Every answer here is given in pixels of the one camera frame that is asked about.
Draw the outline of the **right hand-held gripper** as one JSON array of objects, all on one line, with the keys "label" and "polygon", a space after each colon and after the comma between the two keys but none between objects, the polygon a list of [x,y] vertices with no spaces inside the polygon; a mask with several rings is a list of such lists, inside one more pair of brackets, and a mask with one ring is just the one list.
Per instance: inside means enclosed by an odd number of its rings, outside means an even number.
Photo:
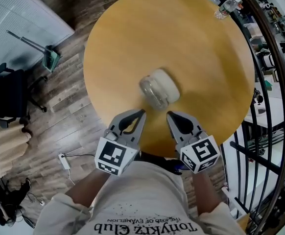
[{"label": "right hand-held gripper", "polygon": [[[215,165],[220,157],[219,148],[212,135],[201,129],[197,119],[189,114],[168,111],[166,121],[180,161],[193,173],[202,172]],[[188,140],[183,136],[192,135]]]}]

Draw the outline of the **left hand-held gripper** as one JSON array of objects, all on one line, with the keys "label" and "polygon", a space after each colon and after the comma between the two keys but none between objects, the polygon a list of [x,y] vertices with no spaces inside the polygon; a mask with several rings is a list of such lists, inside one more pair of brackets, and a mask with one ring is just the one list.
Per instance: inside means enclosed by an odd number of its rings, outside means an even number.
[{"label": "left hand-held gripper", "polygon": [[[131,131],[126,129],[136,120]],[[116,115],[104,136],[99,139],[95,153],[96,168],[120,176],[138,154],[139,140],[146,121],[144,109],[132,109]]]}]

